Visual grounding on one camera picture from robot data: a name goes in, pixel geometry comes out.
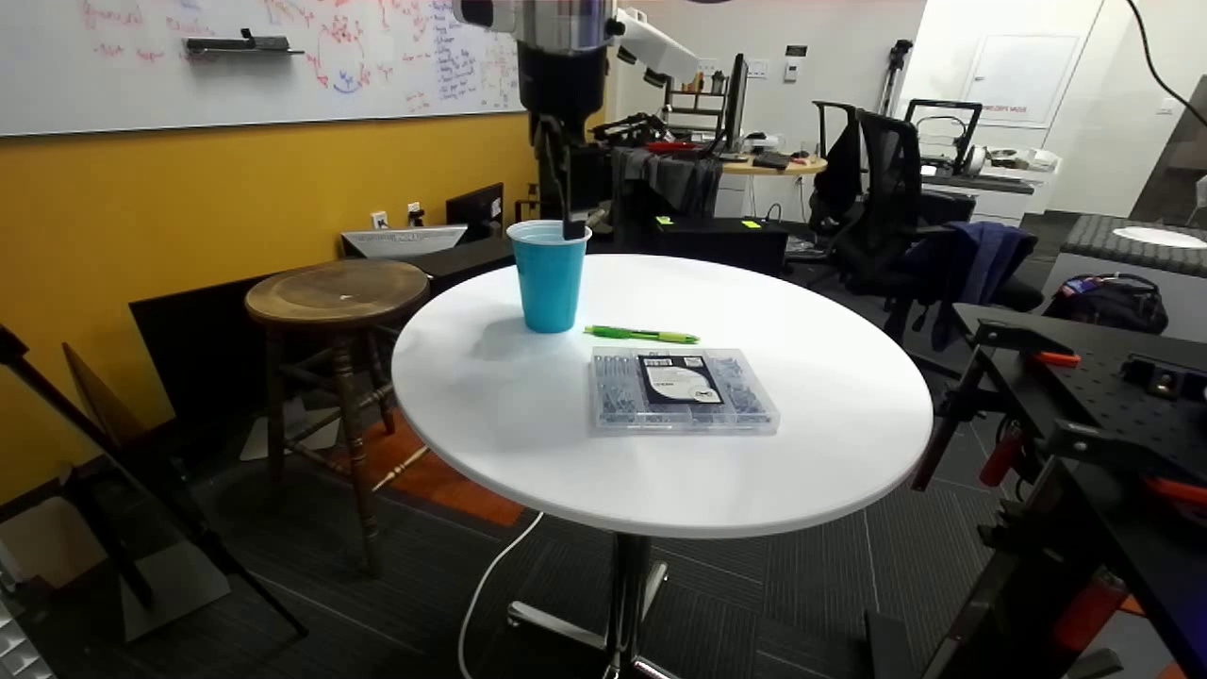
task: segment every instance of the yellow wall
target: yellow wall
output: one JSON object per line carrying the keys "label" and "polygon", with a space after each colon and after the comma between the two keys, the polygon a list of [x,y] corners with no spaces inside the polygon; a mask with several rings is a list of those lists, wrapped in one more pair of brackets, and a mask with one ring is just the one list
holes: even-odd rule
{"label": "yellow wall", "polygon": [[[335,232],[506,182],[530,195],[525,117],[0,138],[0,325],[74,394],[73,344],[140,423],[171,417],[134,296],[331,260]],[[0,500],[92,449],[0,373]]]}

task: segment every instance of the round white table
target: round white table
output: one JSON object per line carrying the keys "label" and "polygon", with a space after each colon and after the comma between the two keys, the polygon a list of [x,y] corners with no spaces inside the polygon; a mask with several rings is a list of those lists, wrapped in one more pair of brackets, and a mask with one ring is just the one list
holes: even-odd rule
{"label": "round white table", "polygon": [[[890,494],[931,433],[929,386],[890,334],[771,274],[678,257],[589,257],[577,325],[735,347],[780,413],[776,433],[594,433],[594,347],[626,344],[581,327],[525,333],[512,269],[437,295],[395,340],[395,394],[443,459],[520,505],[618,534],[611,621],[597,638],[615,676],[662,676],[639,656],[653,534],[740,540],[838,520]],[[531,608],[512,613],[567,635]]]}

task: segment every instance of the electrical cord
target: electrical cord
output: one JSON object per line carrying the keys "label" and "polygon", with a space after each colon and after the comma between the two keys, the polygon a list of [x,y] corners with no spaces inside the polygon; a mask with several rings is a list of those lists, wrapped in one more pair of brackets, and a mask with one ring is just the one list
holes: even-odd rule
{"label": "electrical cord", "polygon": [[1136,19],[1136,29],[1139,29],[1139,50],[1144,50],[1144,63],[1147,63],[1147,70],[1154,75],[1154,81],[1175,96],[1175,103],[1182,103],[1202,128],[1207,128],[1207,117],[1202,117],[1202,109],[1197,109],[1188,96],[1182,96],[1167,79],[1161,79],[1161,70],[1159,70],[1159,63],[1154,63],[1154,50],[1151,50],[1151,42],[1147,42],[1147,27],[1144,27],[1144,13],[1139,13],[1139,6],[1136,6],[1136,0],[1129,0],[1129,6],[1133,6],[1133,19]]}
{"label": "electrical cord", "polygon": [[482,599],[482,587],[486,587],[492,572],[498,568],[498,562],[511,557],[511,555],[535,533],[540,520],[542,520],[542,513],[535,513],[535,516],[530,520],[530,528],[525,528],[520,534],[512,534],[512,543],[506,543],[506,545],[486,562],[474,593],[469,594],[469,608],[463,608],[463,620],[462,620],[462,628],[458,628],[458,669],[462,669],[462,679],[474,679],[474,676],[469,672],[469,659],[463,659],[463,638],[469,638],[469,621],[474,620],[474,608],[479,608],[479,599]]}

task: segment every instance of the wooden stool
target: wooden stool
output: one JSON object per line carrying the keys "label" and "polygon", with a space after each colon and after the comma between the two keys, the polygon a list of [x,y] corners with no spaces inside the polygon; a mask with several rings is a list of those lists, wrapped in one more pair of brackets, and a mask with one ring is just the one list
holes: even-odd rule
{"label": "wooden stool", "polygon": [[[393,386],[382,357],[382,334],[395,334],[401,322],[425,296],[425,274],[395,260],[335,260],[322,269],[302,269],[288,274],[268,274],[244,295],[244,308],[266,325],[266,363],[268,363],[268,469],[284,477],[284,457],[297,454],[318,459],[302,442],[322,427],[341,423],[341,471],[350,481],[365,568],[377,572],[377,523],[370,494],[413,469],[425,449],[414,449],[404,462],[385,471],[374,488],[364,477],[364,427],[360,413],[377,407],[385,430],[393,430]],[[284,344],[308,340],[318,352],[302,363],[288,363]],[[288,430],[288,386],[330,387],[335,412]]]}

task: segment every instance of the round stool seat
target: round stool seat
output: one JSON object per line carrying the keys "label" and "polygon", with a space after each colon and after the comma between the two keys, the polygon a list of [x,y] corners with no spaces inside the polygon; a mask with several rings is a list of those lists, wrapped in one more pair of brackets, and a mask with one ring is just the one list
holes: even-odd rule
{"label": "round stool seat", "polygon": [[401,260],[335,260],[261,278],[244,305],[261,325],[365,325],[420,305],[425,274]]}

